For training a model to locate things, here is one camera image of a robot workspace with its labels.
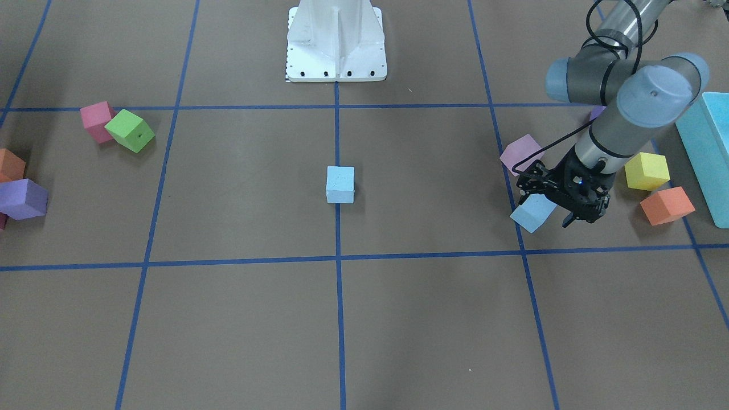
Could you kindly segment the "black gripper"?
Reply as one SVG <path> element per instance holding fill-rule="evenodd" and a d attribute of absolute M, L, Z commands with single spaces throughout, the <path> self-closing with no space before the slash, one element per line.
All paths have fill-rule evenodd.
<path fill-rule="evenodd" d="M 585 166 L 572 148 L 553 169 L 540 160 L 518 172 L 517 187 L 523 192 L 519 204 L 531 194 L 545 195 L 568 210 L 562 221 L 567 228 L 574 221 L 594 223 L 607 213 L 611 174 L 604 174 L 607 159 L 599 158 L 593 167 Z"/>

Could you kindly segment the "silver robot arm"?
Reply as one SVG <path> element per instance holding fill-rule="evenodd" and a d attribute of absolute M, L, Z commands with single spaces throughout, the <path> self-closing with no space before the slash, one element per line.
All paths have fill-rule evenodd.
<path fill-rule="evenodd" d="M 668 5 L 620 1 L 597 29 L 586 15 L 588 39 L 575 56 L 552 63 L 545 91 L 556 101 L 599 105 L 604 111 L 573 131 L 578 140 L 554 168 L 537 153 L 526 158 L 525 170 L 513 166 L 519 203 L 544 195 L 568 211 L 563 226 L 594 223 L 607 212 L 617 172 L 706 90 L 711 71 L 700 55 L 641 59 Z"/>

